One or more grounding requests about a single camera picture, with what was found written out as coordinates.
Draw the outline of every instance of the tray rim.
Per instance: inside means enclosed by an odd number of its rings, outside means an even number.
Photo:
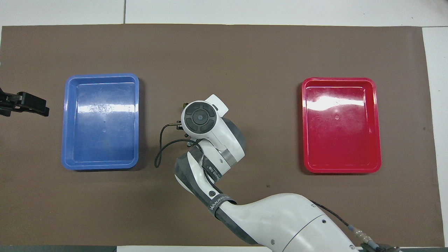
[[[309,83],[312,81],[335,81],[335,82],[359,82],[365,81],[372,85],[373,91],[373,110],[374,110],[374,123],[375,130],[377,134],[375,134],[375,149],[378,150],[378,155],[376,158],[376,165],[370,169],[351,169],[351,168],[340,168],[340,169],[316,169],[309,164],[308,160],[308,134],[307,134],[307,126],[308,126],[308,118],[307,118],[307,110],[306,110],[306,89],[309,87]],[[381,144],[380,144],[380,131],[379,131],[379,119],[378,119],[378,100],[376,97],[376,84],[370,78],[344,78],[344,77],[311,77],[307,78],[302,82],[301,86],[302,92],[302,132],[303,132],[303,162],[307,170],[312,173],[320,173],[320,174],[366,174],[366,173],[374,173],[378,171],[381,167]]]
[[[98,161],[98,165],[70,165],[67,163],[66,156],[66,136],[68,131],[68,105],[69,105],[69,86],[71,82],[75,79],[82,78],[108,78],[115,77],[131,77],[135,84],[135,116],[134,116],[134,158],[128,164],[104,164],[104,162],[111,161]],[[118,74],[77,74],[70,76],[65,82],[65,94],[64,94],[64,114],[63,114],[63,126],[62,126],[62,149],[61,149],[61,163],[69,170],[105,170],[105,169],[130,169],[136,165],[138,162],[138,150],[139,150],[139,114],[138,114],[138,103],[139,103],[139,80],[135,74],[132,73],[118,73]]]

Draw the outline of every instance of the white table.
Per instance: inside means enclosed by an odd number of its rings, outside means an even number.
[[[122,23],[423,27],[445,246],[448,246],[448,115],[445,113],[448,107],[448,1],[0,0],[0,30],[1,26],[17,25]],[[118,251],[189,252],[210,249],[147,246],[119,247]],[[213,247],[213,250],[270,251],[254,247]]]

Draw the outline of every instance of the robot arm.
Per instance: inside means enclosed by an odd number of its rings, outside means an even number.
[[[274,252],[354,252],[355,246],[336,224],[303,196],[282,193],[237,205],[214,183],[244,157],[246,143],[238,128],[222,116],[228,111],[215,95],[188,104],[182,127],[197,147],[176,161],[178,182],[208,207],[217,219],[249,244]]]

